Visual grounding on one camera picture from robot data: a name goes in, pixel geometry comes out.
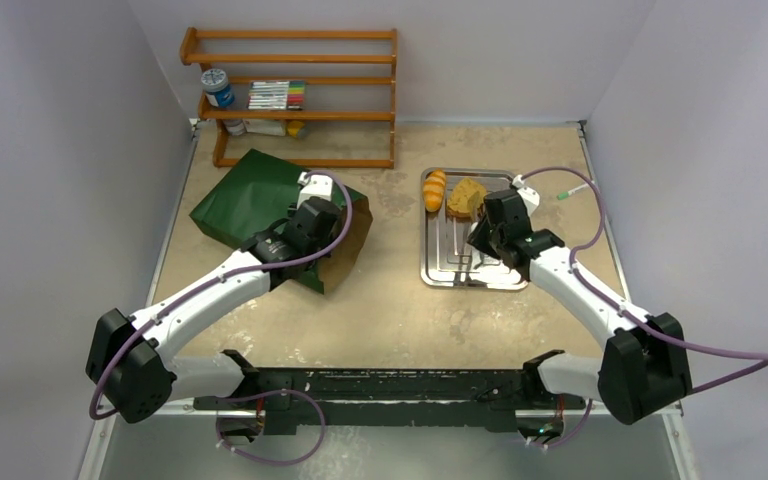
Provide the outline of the silver metal tongs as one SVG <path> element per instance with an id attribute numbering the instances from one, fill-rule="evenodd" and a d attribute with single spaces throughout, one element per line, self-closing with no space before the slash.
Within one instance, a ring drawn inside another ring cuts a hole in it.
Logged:
<path id="1" fill-rule="evenodd" d="M 469 245 L 475 245 L 481 240 L 483 235 L 483 218 L 484 207 L 479 205 L 474 208 L 470 213 L 470 227 L 468 234 L 465 237 L 466 243 Z"/>

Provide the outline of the brown fake bread slice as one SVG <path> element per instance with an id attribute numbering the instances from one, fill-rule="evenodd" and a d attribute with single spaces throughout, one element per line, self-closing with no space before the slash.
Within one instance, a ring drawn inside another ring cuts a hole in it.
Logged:
<path id="1" fill-rule="evenodd" d="M 470 220 L 471 211 L 483 204 L 487 189 L 472 178 L 463 178 L 450 192 L 446 200 L 449 217 Z"/>

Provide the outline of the green brown paper bag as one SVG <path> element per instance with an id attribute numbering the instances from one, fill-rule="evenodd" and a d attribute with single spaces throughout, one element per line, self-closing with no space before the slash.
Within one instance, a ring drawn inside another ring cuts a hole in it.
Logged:
<path id="1" fill-rule="evenodd" d="M 304 168 L 249 150 L 194 207 L 190 218 L 206 236 L 236 249 L 253 234 L 287 216 L 298 199 Z M 366 195 L 348 189 L 353 215 L 347 237 L 303 273 L 298 282 L 328 295 L 349 276 L 373 223 Z"/>

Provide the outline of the orange fake bread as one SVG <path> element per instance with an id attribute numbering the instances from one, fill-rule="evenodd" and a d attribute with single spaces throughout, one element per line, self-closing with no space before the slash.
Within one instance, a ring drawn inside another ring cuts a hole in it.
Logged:
<path id="1" fill-rule="evenodd" d="M 440 210 L 447 185 L 447 176 L 442 169 L 428 173 L 423 181 L 422 196 L 425 210 L 434 213 Z"/>

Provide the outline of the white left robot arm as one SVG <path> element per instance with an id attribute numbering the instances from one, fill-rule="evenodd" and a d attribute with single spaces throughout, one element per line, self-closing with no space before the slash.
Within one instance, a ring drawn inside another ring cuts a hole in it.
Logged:
<path id="1" fill-rule="evenodd" d="M 333 202 L 311 197 L 185 290 L 130 315 L 117 308 L 103 314 L 85 367 L 95 385 L 90 418 L 120 415 L 137 423 L 169 401 L 199 396 L 221 397 L 235 409 L 252 405 L 258 382 L 234 354 L 201 361 L 180 351 L 238 306 L 311 269 L 345 238 L 349 225 Z"/>

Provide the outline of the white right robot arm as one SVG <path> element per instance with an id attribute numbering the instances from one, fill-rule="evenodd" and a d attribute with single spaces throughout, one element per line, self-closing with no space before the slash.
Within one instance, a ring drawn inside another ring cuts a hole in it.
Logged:
<path id="1" fill-rule="evenodd" d="M 535 230 L 523 194 L 488 194 L 468 242 L 501 261 L 530 286 L 552 296 L 599 344 L 600 358 L 553 351 L 527 362 L 524 399 L 544 407 L 560 394 L 602 403 L 631 425 L 691 393 L 693 388 L 680 322 L 653 316 L 627 303 L 572 260 L 571 251 L 548 229 Z"/>

